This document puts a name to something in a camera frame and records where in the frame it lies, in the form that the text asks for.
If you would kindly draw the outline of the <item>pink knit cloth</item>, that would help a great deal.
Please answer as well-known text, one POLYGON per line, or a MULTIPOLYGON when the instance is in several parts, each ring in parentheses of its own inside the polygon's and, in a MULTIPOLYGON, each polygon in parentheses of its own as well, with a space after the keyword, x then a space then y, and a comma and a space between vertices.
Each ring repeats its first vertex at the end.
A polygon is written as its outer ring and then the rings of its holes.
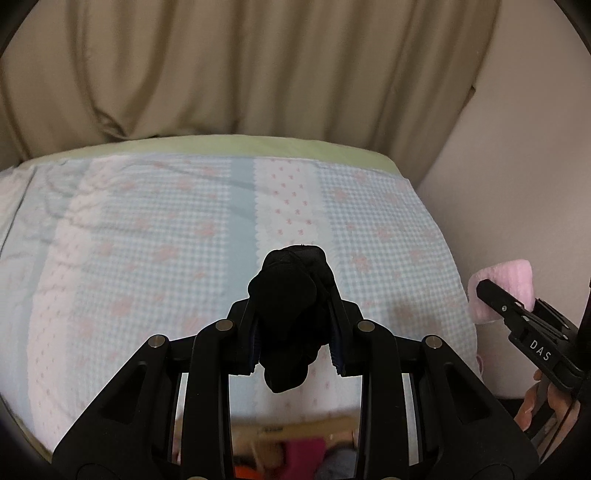
POLYGON ((521 306, 532 312, 535 305, 533 268, 525 259, 486 267, 468 281, 470 316, 477 325, 502 319, 501 308, 521 306))

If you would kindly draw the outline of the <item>magenta pouch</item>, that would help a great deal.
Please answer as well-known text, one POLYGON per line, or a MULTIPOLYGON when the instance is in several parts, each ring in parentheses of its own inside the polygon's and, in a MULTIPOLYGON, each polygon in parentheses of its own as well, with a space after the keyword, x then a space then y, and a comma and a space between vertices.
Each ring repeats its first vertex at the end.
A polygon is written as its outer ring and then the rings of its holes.
POLYGON ((325 440, 322 438, 297 439, 287 442, 283 479, 314 479, 324 457, 325 440))

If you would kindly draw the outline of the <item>black scrunchie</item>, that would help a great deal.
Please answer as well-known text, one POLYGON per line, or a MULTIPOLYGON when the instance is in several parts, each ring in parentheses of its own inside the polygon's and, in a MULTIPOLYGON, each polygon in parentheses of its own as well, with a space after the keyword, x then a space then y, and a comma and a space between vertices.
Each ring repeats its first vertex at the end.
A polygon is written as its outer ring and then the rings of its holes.
POLYGON ((266 255, 249 282, 247 313, 263 378, 274 394, 296 389, 329 343, 332 300, 339 297, 325 251, 293 245, 266 255))

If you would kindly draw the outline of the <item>grey fluffy sock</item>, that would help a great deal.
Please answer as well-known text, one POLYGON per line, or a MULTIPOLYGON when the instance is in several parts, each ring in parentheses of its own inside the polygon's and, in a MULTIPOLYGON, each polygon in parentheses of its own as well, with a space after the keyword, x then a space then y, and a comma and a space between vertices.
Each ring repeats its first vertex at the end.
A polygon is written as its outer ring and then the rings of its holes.
POLYGON ((356 473, 356 450, 333 450, 315 472, 315 480, 353 479, 356 473))

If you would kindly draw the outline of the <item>orange pompom toy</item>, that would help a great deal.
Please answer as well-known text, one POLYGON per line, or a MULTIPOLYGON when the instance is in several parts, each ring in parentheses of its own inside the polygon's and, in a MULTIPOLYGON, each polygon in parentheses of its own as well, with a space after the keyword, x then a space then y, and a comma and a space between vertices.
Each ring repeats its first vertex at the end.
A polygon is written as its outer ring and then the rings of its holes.
POLYGON ((263 472, 247 465, 235 466, 235 478, 242 480, 264 480, 263 472))

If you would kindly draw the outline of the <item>cardboard box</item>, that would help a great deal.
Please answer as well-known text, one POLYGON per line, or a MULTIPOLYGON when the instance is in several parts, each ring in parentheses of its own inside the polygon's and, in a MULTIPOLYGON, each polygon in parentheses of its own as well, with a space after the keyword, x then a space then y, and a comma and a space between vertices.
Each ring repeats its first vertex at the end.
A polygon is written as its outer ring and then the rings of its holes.
POLYGON ((236 465, 247 465, 263 472, 265 479, 283 479, 287 442, 322 438, 325 460, 333 450, 356 450, 358 433, 359 418, 353 415, 283 424, 237 420, 231 424, 233 476, 236 465))

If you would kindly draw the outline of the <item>blue checkered floral bedspread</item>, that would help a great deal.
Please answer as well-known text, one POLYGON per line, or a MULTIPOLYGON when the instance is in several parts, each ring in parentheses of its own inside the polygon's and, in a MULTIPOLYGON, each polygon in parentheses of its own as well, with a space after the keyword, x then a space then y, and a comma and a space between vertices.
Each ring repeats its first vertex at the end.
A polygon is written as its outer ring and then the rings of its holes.
POLYGON ((308 159, 123 154, 1 175, 1 393, 57 446, 151 335, 193 335, 270 251, 327 254, 342 298, 394 334, 477 337, 452 254, 404 177, 308 159))

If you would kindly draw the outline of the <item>beige curtain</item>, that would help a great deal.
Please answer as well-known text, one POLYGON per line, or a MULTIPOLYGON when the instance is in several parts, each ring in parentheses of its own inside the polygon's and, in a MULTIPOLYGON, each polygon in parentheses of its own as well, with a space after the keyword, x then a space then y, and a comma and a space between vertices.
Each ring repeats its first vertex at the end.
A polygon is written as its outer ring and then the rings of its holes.
POLYGON ((496 1, 5 1, 1 164, 191 134, 324 140, 425 177, 496 1))

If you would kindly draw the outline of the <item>green mattress sheet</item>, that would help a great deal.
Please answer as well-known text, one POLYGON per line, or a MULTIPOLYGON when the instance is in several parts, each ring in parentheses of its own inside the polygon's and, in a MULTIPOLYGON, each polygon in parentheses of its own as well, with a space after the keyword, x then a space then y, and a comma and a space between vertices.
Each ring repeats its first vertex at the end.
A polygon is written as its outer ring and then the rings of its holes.
POLYGON ((380 170, 391 174, 400 172, 392 159, 374 151, 320 140, 249 135, 187 135, 108 143, 41 156, 21 163, 19 167, 26 169, 37 164, 60 162, 69 158, 94 158, 135 153, 301 158, 380 170))

